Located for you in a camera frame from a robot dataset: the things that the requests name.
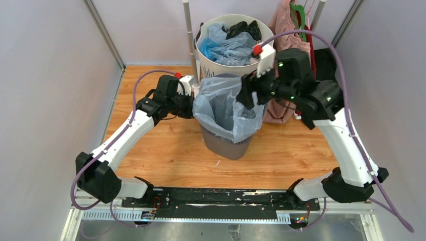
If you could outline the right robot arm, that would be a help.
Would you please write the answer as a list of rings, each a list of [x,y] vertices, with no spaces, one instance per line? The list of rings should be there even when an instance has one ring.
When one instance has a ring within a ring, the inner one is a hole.
[[[236,100],[248,109],[270,100],[295,103],[303,123],[309,129],[320,129],[339,164],[326,175],[295,181],[287,189],[289,207],[298,210],[320,197],[339,203],[368,200],[373,186],[389,173],[361,153],[361,143],[345,117],[340,86],[332,80],[315,80],[307,53],[297,48],[276,52],[270,46],[256,45],[253,56],[257,69],[242,76]]]

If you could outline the light blue plastic bag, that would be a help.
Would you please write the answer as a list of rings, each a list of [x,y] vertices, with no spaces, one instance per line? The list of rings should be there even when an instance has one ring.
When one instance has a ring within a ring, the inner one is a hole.
[[[254,135],[262,126],[264,106],[248,109],[238,102],[241,88],[239,76],[204,78],[193,102],[194,118],[215,136],[233,143]]]

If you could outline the white slotted laundry basket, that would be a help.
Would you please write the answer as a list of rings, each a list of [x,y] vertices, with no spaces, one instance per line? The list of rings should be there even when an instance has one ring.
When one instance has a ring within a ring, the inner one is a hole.
[[[264,24],[263,22],[261,22],[260,20],[256,18],[246,16],[246,15],[238,15],[238,14],[224,15],[224,16],[213,18],[203,23],[203,25],[201,25],[199,29],[199,36],[196,37],[196,40],[195,40],[196,52],[198,55],[198,61],[199,61],[199,65],[200,65],[200,69],[203,74],[203,77],[209,78],[209,77],[214,77],[216,75],[223,74],[223,73],[229,73],[229,74],[241,76],[243,74],[249,73],[256,69],[257,67],[256,63],[251,63],[245,66],[235,66],[235,67],[218,64],[209,60],[201,52],[200,45],[208,37],[209,26],[213,24],[225,24],[230,27],[241,21],[245,21],[248,24],[253,21],[256,21],[261,32],[262,41],[265,41],[273,36],[272,31],[269,29],[269,27],[266,24]]]

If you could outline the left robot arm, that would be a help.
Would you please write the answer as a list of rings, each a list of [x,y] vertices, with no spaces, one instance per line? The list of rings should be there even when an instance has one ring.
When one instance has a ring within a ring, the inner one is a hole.
[[[136,142],[168,115],[193,117],[194,83],[192,75],[163,71],[156,88],[133,100],[129,117],[103,144],[76,157],[72,194],[79,188],[98,202],[133,198],[141,207],[149,207],[154,201],[153,185],[139,177],[119,177],[116,169]]]

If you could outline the grey mesh trash bin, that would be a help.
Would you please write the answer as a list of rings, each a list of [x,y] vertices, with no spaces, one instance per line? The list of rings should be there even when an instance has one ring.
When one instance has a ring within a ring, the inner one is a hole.
[[[236,75],[232,75],[232,74],[220,74],[217,75],[219,77],[232,77],[232,76],[236,76]],[[263,111],[263,118],[264,115],[267,111],[268,106],[267,105],[263,105],[264,106],[264,111]],[[246,150],[249,147],[250,141],[253,138],[254,135],[244,139],[243,141],[237,142],[237,143],[233,143],[231,140],[229,139],[225,139],[219,136],[215,136],[212,132],[208,131],[206,128],[204,128],[203,126],[200,125],[201,128],[201,132],[202,132],[202,136],[203,136],[203,140],[204,143],[206,145],[206,147],[224,157],[227,159],[231,159],[231,160],[237,160],[240,159],[244,156]]]

